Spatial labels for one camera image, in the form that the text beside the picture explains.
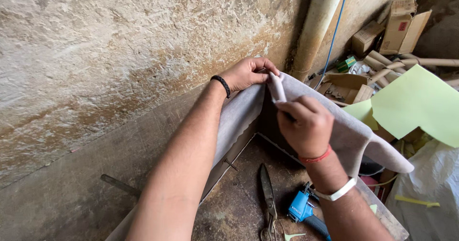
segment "blue cable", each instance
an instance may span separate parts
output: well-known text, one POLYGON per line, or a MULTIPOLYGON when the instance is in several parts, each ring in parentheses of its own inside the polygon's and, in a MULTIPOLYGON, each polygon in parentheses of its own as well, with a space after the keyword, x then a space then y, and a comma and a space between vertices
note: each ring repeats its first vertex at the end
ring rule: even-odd
POLYGON ((333 38, 331 39, 330 51, 328 51, 328 57, 327 57, 327 62, 325 63, 324 72, 322 73, 322 76, 320 76, 320 80, 318 81, 318 83, 317 83, 317 85, 315 86, 314 90, 317 89, 317 87, 318 87, 319 84, 322 82, 322 79, 323 79, 324 76, 325 76, 325 71, 327 70, 328 61, 330 60, 331 49, 333 48, 333 43, 334 43, 334 41, 335 41, 336 31, 338 31, 338 25, 340 25, 341 14, 343 13, 343 8, 344 8, 344 2, 345 2, 345 1, 346 1, 346 0, 343 0, 343 4, 341 5, 340 15, 338 16, 338 21, 336 22, 335 32, 333 33, 333 38))

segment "person's left hand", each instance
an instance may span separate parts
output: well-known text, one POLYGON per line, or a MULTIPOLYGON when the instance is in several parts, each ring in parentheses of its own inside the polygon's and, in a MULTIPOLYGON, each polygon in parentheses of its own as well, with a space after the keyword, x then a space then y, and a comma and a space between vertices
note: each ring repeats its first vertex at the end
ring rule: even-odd
POLYGON ((266 83, 269 74, 257 73, 262 69, 268 69, 279 76, 280 72, 276 66, 267 58, 244 58, 233 65, 231 68, 219 74, 229 87, 231 92, 243 90, 252 84, 266 83))

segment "hand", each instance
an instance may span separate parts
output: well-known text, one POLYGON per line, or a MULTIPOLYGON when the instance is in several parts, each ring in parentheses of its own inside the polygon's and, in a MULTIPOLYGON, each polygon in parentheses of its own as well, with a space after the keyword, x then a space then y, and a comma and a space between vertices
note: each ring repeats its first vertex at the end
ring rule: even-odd
POLYGON ((220 74, 231 92, 243 90, 252 84, 266 83, 269 75, 257 73, 262 69, 268 69, 279 76, 280 72, 274 64, 267 58, 244 58, 233 65, 231 68, 220 74))
POLYGON ((335 117, 316 99, 301 96, 277 102, 277 121, 288 144, 303 158, 322 156, 328 148, 335 117))

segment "concrete wall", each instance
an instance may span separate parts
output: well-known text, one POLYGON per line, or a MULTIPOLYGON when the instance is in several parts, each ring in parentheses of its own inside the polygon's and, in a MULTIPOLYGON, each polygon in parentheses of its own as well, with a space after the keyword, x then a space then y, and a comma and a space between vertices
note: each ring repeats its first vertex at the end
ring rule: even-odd
MULTIPOLYGON (((347 1, 333 57, 388 1, 347 1)), ((308 4, 0 0, 0 188, 243 57, 266 56, 284 69, 308 4)), ((324 65, 333 30, 319 51, 317 69, 324 65)))
POLYGON ((417 0, 418 11, 432 10, 413 54, 459 59, 459 0, 417 0))

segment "metal rod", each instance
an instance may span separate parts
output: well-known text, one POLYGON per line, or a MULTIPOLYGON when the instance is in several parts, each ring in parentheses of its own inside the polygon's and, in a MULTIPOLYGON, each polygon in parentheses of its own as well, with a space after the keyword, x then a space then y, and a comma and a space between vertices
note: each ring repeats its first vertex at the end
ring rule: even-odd
POLYGON ((236 166, 233 165, 233 164, 228 160, 228 158, 225 158, 225 160, 223 160, 223 162, 228 163, 228 164, 229 164, 232 168, 234 168, 236 171, 239 171, 239 169, 237 169, 236 166))
POLYGON ((125 192, 127 192, 128 194, 132 195, 132 196, 135 196, 137 197, 137 199, 139 199, 141 197, 141 191, 130 186, 130 185, 127 185, 123 182, 121 182, 120 180, 118 179, 115 179, 109 175, 106 175, 106 174, 102 174, 100 176, 100 179, 104 182, 107 182, 115 187, 117 187, 118 189, 121 189, 125 192))

